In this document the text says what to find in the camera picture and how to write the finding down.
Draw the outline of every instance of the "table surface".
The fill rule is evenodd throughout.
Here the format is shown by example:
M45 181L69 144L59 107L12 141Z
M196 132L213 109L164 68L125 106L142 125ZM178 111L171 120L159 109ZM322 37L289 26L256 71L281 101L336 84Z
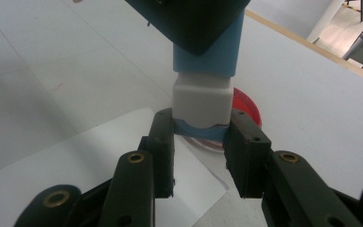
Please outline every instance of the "table surface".
M122 114L171 106L172 44L125 2L1 1L0 169ZM301 154L332 187L363 189L363 78L245 18L235 87L274 150ZM266 226L223 155L193 153L229 190L194 226Z

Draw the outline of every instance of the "brass screw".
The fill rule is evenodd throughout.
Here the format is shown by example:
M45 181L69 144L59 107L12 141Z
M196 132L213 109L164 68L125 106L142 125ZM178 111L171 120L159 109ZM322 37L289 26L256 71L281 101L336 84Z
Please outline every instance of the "brass screw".
M54 191L43 199L43 205L48 208L54 208L64 204L67 200L69 200L69 198L70 194L68 191Z
M283 152L283 153L281 153L280 157L283 161L292 163L292 164L296 164L300 161L299 156L297 156L297 154L294 154L294 153Z
M129 163L133 163L133 164L141 163L144 161L144 159L145 159L145 157L144 157L144 154L142 154L142 153L132 153L128 157Z

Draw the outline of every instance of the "sheet of paper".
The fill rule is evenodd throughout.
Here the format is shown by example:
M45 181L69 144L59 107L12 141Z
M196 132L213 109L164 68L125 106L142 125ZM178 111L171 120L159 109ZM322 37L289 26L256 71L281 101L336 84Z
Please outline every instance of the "sheet of paper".
M31 200L56 184L82 193L110 179L118 158L148 135L154 112L128 113L0 170L0 226L13 226ZM175 196L156 200L157 227L192 226L226 192L175 138Z

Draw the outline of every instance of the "black object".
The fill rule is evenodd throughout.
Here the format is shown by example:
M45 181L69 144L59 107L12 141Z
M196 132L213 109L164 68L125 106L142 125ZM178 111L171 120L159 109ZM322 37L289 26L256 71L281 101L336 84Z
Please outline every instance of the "black object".
M250 0L126 0L171 42L203 54Z
M155 115L149 136L142 138L137 151L119 159L112 180L83 195L70 185L49 188L32 201L15 226L155 226L154 198L173 192L169 118L171 109ZM333 190L300 155L273 152L268 138L245 113L233 110L223 146L240 196L263 198L268 226L363 226L363 193L358 201ZM165 174L155 174L156 168ZM156 185L161 189L154 190ZM49 208L46 201L57 205Z

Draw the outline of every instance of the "light blue object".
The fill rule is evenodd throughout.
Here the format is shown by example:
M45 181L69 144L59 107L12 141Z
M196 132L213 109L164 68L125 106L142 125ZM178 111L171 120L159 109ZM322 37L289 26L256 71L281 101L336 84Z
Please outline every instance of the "light blue object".
M229 128L229 126L213 126L209 129L197 129L191 127L183 120L176 119L174 120L174 123L176 134L194 137L198 139L217 141L220 143L223 143L223 139Z
M231 78L235 75L244 10L202 55L196 56L173 46L173 70L179 73L203 73Z

